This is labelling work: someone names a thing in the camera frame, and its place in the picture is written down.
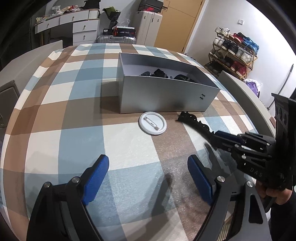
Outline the person's right hand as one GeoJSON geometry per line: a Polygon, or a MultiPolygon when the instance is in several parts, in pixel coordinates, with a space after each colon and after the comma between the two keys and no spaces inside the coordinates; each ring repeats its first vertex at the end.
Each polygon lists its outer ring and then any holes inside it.
{"type": "Polygon", "coordinates": [[[274,197],[276,204],[279,204],[279,205],[283,205],[286,202],[288,202],[293,193],[293,191],[289,189],[280,191],[280,190],[274,190],[270,188],[264,188],[263,184],[258,180],[256,181],[255,188],[261,198],[265,198],[266,196],[274,197]]]}

